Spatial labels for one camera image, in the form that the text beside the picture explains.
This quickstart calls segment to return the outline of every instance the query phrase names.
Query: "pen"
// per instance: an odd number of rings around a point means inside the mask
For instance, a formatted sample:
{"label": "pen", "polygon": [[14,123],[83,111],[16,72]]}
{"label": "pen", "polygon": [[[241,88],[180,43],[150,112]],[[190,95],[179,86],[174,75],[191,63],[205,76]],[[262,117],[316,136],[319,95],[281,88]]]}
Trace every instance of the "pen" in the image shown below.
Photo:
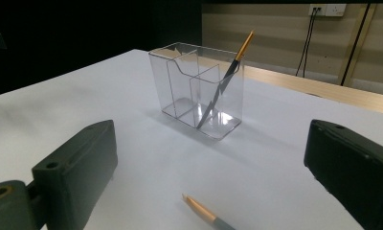
{"label": "pen", "polygon": [[189,206],[193,208],[195,212],[197,212],[207,221],[211,222],[219,230],[236,230],[190,196],[183,195],[183,199],[186,201],[186,203],[189,204]]}
{"label": "pen", "polygon": [[230,67],[228,68],[227,73],[225,73],[224,78],[223,78],[223,82],[220,83],[219,86],[217,87],[217,89],[215,91],[214,99],[207,106],[207,109],[204,112],[203,116],[201,117],[201,120],[198,123],[197,128],[201,128],[203,126],[203,124],[206,121],[207,117],[209,116],[210,112],[214,109],[215,103],[218,100],[219,93],[221,92],[221,94],[222,94],[224,92],[225,88],[227,87],[228,83],[230,82],[232,76],[235,73],[235,70],[239,66],[239,62],[242,59],[242,56],[243,56],[246,48],[248,47],[248,44],[251,41],[253,35],[254,35],[254,31],[251,31],[251,33],[249,33],[248,37],[246,38],[245,42],[242,44],[236,57],[234,58]]}

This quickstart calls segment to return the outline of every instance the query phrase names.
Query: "pen holder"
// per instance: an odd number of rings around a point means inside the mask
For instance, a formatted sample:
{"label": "pen holder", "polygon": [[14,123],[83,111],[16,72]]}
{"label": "pen holder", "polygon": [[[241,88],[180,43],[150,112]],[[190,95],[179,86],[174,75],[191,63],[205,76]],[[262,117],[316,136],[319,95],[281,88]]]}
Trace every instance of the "pen holder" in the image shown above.
{"label": "pen holder", "polygon": [[174,43],[148,54],[164,113],[217,140],[241,123],[243,59],[224,79],[237,53]]}

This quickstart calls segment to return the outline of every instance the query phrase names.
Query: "table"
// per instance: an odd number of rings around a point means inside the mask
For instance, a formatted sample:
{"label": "table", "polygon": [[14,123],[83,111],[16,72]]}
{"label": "table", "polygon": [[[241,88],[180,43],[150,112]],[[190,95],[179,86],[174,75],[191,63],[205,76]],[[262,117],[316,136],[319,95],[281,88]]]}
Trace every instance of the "table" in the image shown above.
{"label": "table", "polygon": [[0,182],[28,184],[37,162],[112,119],[119,165],[85,229],[213,229],[182,194],[236,229],[362,229],[304,166],[305,143],[319,119],[383,146],[383,113],[249,78],[244,87],[242,124],[219,142],[160,111],[145,51],[0,95]]}

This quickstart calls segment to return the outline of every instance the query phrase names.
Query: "transparent organizer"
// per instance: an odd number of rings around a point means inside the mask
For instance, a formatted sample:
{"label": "transparent organizer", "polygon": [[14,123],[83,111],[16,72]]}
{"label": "transparent organizer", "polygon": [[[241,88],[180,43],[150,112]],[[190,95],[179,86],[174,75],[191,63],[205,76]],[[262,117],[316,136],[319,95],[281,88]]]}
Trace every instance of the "transparent organizer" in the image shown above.
{"label": "transparent organizer", "polygon": [[224,138],[242,122],[243,58],[224,79],[236,54],[185,43],[150,51],[162,111],[212,138]]}

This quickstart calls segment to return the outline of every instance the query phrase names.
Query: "cable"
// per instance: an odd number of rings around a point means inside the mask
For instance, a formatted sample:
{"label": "cable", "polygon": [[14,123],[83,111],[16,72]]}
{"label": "cable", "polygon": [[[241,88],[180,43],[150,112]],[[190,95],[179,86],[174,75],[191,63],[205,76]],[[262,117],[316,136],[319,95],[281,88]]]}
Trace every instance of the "cable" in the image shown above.
{"label": "cable", "polygon": [[304,70],[305,70],[305,65],[307,63],[308,45],[310,43],[311,34],[313,32],[314,20],[316,18],[318,10],[319,10],[318,8],[313,8],[313,12],[311,13],[310,23],[308,24],[308,30],[307,30],[307,38],[305,39],[305,43],[304,43],[304,47],[303,47],[303,52],[302,52],[302,57],[300,58],[299,67],[297,67],[296,76],[299,74],[300,66],[302,66],[302,61],[303,61],[304,54],[305,54],[305,61],[304,61]]}

